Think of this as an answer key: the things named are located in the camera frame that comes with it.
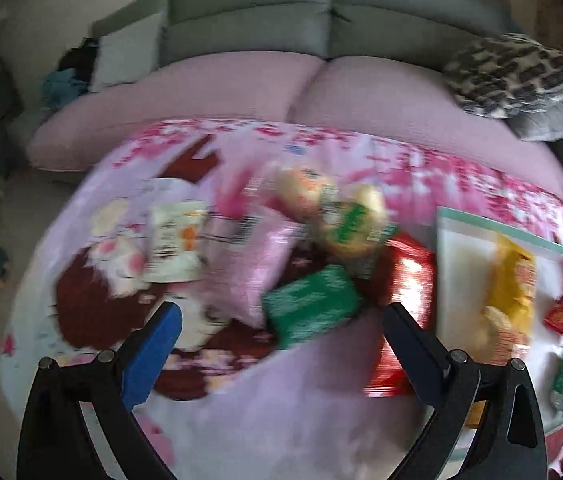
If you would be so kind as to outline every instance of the pink package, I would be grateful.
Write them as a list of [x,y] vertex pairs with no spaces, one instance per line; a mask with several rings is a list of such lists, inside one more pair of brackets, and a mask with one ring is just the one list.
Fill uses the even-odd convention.
[[279,279],[301,228],[273,209],[254,206],[232,236],[214,248],[200,283],[207,303],[254,328],[263,328],[260,295]]

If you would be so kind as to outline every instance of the pillow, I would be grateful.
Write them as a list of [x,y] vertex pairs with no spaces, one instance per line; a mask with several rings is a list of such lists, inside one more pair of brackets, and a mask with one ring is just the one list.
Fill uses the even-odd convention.
[[518,114],[508,126],[521,140],[563,139],[563,101],[539,114]]
[[508,119],[563,101],[563,52],[522,34],[473,42],[454,56],[444,74],[469,114]]
[[102,36],[90,91],[99,92],[108,86],[134,83],[156,70],[163,23],[164,13],[158,12]]

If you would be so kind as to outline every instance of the gray sofa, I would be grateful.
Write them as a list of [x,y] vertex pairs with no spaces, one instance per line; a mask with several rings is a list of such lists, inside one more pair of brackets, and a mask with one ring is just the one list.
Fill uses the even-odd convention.
[[520,32],[506,0],[137,0],[92,36],[160,11],[162,68],[56,114],[29,146],[35,166],[87,170],[156,120],[240,117],[416,142],[563,198],[563,141],[465,114],[439,74],[474,38]]

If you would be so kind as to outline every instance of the pink sofa seat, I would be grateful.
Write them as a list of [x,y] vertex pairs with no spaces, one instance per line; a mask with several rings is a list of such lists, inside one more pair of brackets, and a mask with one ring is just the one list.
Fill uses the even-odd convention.
[[226,52],[173,63],[134,84],[85,95],[28,145],[43,170],[85,171],[143,126],[169,118],[288,121],[324,61],[292,52]]
[[376,57],[332,61],[290,121],[413,142],[474,160],[563,199],[563,167],[543,142],[522,142],[504,121],[467,114],[441,74]]

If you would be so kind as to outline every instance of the tray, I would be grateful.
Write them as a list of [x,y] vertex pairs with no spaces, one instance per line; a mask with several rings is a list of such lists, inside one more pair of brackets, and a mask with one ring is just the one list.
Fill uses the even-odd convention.
[[[500,222],[456,209],[437,210],[437,337],[447,349],[470,348],[491,280],[495,233],[501,233],[537,258],[535,321],[529,355],[532,379],[546,436],[563,427],[563,412],[549,403],[559,366],[563,336],[546,329],[543,318],[563,293],[563,246]],[[463,460],[475,435],[465,429],[450,461]]]

